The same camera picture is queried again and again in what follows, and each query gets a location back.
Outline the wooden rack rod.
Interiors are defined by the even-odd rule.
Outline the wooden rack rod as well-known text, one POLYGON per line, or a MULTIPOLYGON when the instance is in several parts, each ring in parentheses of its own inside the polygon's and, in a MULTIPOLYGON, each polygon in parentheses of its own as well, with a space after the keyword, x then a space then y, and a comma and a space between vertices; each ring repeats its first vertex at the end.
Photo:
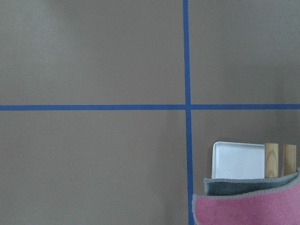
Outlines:
POLYGON ((284 174, 285 176, 296 172, 296 145, 284 145, 284 174))
POLYGON ((278 177, 278 143, 265 144, 265 169, 264 177, 277 178, 278 177))

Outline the right wooden rack rod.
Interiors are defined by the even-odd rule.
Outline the right wooden rack rod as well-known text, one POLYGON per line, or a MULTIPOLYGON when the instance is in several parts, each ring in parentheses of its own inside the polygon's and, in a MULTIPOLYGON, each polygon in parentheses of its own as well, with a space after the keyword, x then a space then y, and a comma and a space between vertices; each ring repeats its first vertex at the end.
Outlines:
POLYGON ((296 145, 284 145, 284 174, 285 176, 296 172, 296 145))

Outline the pink and grey cleaning cloth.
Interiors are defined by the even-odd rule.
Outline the pink and grey cleaning cloth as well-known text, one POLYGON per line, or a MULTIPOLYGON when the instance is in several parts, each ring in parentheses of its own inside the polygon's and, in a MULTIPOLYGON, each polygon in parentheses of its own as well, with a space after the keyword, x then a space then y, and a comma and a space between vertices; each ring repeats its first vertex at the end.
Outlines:
POLYGON ((198 225, 298 225, 300 170, 271 179, 205 179, 192 213, 198 225))

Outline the left wooden rack rod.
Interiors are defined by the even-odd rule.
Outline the left wooden rack rod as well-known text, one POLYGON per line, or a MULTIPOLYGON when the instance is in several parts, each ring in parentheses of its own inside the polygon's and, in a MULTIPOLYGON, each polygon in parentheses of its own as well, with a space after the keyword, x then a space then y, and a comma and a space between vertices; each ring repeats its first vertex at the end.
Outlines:
POLYGON ((264 177, 277 178, 278 177, 278 143, 265 144, 265 169, 264 177))

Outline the white rectangular tray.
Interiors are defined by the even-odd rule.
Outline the white rectangular tray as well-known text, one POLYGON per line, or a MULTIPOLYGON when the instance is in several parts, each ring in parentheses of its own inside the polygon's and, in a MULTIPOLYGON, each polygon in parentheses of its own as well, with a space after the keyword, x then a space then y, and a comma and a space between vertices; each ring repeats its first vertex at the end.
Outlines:
POLYGON ((216 142, 212 147, 213 179, 263 179, 265 145, 216 142))

